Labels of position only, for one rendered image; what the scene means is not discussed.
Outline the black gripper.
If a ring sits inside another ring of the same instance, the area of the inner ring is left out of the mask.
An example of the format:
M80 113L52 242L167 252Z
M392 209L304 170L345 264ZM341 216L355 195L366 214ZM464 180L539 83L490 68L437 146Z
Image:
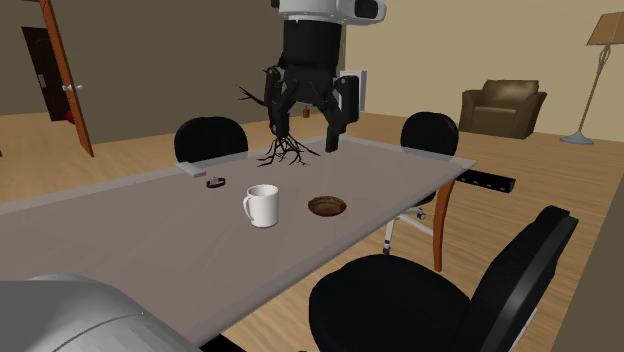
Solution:
M327 123L327 153L338 149L339 136L359 119L359 77L338 78L342 25L313 20L285 20L280 66L266 72L264 103L277 139L289 135L289 111L295 101L314 104Z

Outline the black bare branch ornament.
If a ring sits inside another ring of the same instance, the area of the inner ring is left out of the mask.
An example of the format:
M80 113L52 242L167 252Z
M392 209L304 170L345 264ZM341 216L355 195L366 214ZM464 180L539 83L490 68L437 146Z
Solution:
M295 154L295 157L290 164L300 163L305 165L305 162L301 157L301 153L304 151L318 156L318 153L310 150L308 147L298 142L289 132L283 136L279 136L276 132L277 125L275 124L275 118L273 117L270 109L267 109L267 111L269 115L269 128L271 133L274 135L274 140L266 153L266 157L258 158L258 161L262 161L260 167L272 164L276 157L279 158L279 162L282 162L289 152L293 152Z

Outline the brown round bowl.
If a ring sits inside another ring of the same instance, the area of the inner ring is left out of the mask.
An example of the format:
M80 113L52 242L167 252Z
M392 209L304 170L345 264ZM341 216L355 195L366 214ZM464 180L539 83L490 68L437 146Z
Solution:
M308 202L308 209L321 217L337 216L343 213L346 208L346 203L335 196L318 196Z

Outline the black office chair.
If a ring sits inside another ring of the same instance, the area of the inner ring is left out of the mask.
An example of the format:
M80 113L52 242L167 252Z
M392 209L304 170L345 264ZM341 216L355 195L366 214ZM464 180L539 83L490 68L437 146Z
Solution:
M472 296L405 258L368 255L309 297L320 352L510 352L578 221L550 205L493 259Z
M436 112L417 112L411 115L404 123L400 136L402 147L448 156L455 155L458 142L459 131L455 122L447 115ZM385 255L390 254L394 223L397 220L404 221L421 232L433 235L431 229L413 220L409 214L415 214L418 219L424 220L426 214L421 206L430 203L435 196L436 193L433 192L387 224L382 250Z
M182 124L174 137L179 163L195 163L248 150L243 128L222 116L195 117Z

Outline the white mug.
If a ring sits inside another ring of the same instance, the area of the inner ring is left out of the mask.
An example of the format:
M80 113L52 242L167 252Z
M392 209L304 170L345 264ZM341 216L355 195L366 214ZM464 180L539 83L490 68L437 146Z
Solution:
M278 223L279 190L270 184L254 185L247 189L243 209L251 224L268 228Z

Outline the grey flat slab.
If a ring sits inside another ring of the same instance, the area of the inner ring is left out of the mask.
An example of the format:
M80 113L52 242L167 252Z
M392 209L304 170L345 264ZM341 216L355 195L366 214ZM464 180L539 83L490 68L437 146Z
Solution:
M204 169L201 169L197 166L194 166L192 163L190 162L180 162L176 164L176 167L187 173L188 175L192 176L193 178L198 178L198 177L202 177L206 175L206 171Z

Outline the black long rack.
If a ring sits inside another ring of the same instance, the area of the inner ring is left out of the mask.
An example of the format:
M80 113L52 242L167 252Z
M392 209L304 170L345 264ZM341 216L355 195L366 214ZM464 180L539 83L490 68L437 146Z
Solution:
M510 193L515 185L516 179L506 176L496 175L478 170L466 170L457 177L459 182L487 188L503 193Z

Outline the grey table with wooden legs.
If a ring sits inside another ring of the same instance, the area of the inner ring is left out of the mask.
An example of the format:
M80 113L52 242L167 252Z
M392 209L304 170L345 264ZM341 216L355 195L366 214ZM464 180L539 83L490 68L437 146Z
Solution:
M305 165L258 151L0 204L0 281L69 273L113 286L199 347L296 284L473 161L345 136ZM224 186L206 182L223 177ZM247 189L279 190L278 223L251 224ZM346 210L321 217L318 196Z

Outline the orange wooden door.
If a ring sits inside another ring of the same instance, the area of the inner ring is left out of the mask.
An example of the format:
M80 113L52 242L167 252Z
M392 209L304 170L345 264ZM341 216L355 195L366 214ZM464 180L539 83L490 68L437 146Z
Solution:
M64 50L59 26L55 18L52 0L38 0L38 2L42 10L46 28L48 30L55 59L57 61L59 72L62 78L62 89L68 99L79 142L88 153L88 155L93 157L94 151L91 145L88 130L84 122L82 109L78 99L79 86L74 83L71 74L70 65Z

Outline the floor lamp with brown shade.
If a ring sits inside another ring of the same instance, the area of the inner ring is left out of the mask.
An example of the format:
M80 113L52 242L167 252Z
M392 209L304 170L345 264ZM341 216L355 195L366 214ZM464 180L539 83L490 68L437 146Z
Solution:
M587 114L589 112L597 84L611 55L612 47L614 45L621 44L624 44L624 11L602 14L586 43L587 46L599 46L601 48L593 85L579 122L578 129L571 135L561 137L561 142L576 145L592 145L594 143L593 140L583 134L582 130L586 122Z

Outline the white framed wall panel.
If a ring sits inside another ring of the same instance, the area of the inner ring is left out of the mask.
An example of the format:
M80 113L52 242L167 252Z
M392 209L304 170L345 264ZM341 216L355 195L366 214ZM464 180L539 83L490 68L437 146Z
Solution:
M366 84L367 84L367 71L366 70L345 70L342 71L343 76L357 76L359 80L359 111L365 111L366 102Z

